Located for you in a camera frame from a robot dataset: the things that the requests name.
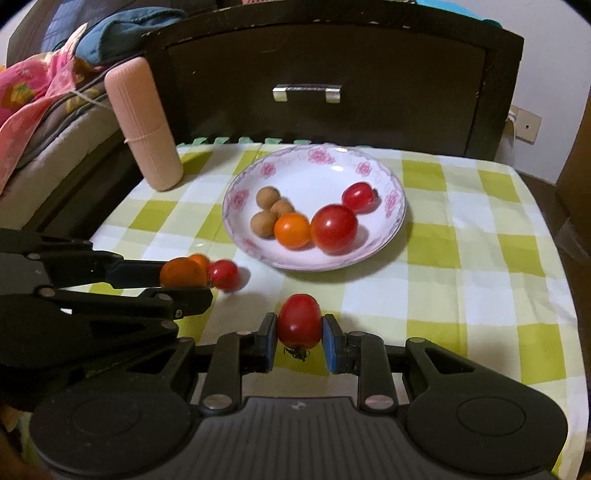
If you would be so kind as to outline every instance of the red tomato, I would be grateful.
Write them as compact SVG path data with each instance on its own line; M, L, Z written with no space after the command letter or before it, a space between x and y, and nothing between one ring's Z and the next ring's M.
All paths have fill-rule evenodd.
M207 269L207 276L214 287L223 291L236 290L240 283L238 266L232 260L211 263Z
M338 254L347 250L357 236L357 217L346 206L322 207L310 224L312 241L323 252Z
M369 183L360 181L353 183L343 192L341 197L343 205L350 208L353 213L368 213L378 206L378 191Z
M290 349L309 350L322 338L322 313L318 302L306 293L289 297L277 320L277 338Z

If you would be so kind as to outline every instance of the cherry tomato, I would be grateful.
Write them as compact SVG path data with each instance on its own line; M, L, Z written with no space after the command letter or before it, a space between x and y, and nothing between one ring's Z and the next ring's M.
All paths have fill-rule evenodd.
M352 184L343 192L341 197L343 205L350 208L353 213L368 213L378 206L378 191L369 183L360 181Z
M289 297L277 320L277 338L290 349L309 350L322 338L322 313L314 297L296 293Z
M236 290L240 283L238 266L232 260L218 260L210 264L207 276L214 287L223 291Z
M301 213L288 213L279 217L273 232L281 245L295 250L310 241L310 222Z
M205 270L186 257L173 258L160 269L161 287L204 287L206 284Z
M322 207L311 222L312 241L327 254L346 251L357 236L355 214L344 205Z
M193 254L189 255L189 260L193 260L197 265L199 265L204 272L207 272L209 268L210 261L208 257L203 254Z

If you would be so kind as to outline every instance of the tomato stem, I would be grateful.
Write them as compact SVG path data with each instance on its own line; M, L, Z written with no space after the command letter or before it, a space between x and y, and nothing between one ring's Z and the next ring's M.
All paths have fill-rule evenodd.
M306 361L306 358L310 355L309 350L304 350L303 348L287 348L286 346L283 347L283 353L289 353L293 358L296 360L301 360L303 362Z

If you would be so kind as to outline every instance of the metal handle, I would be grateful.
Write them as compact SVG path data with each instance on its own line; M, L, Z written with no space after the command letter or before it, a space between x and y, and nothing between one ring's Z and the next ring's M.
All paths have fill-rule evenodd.
M276 102L286 102L287 92L324 92L326 103L340 103L341 85L324 85L321 83L279 84L273 88Z

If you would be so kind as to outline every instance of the table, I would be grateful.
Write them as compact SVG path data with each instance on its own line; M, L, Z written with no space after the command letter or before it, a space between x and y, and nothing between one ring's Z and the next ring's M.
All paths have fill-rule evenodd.
M554 242L517 173L480 160L363 148L405 187L409 210L403 229L360 264L289 273L240 252L222 226L221 205L243 168L287 146L180 146L183 181L163 193L142 181L96 232L95 248L145 260L202 252L247 268L245 288L216 291L205 314L178 321L180 335L200 343L255 330L289 295L310 293L344 331L376 333L392 345L425 337L536 388L567 415L569 436L554 471L574 480L589 413L576 314ZM81 290L138 292L107 284ZM244 378L245 395L355 397L356 378L329 375L322 346L306 362L278 349L272 373Z

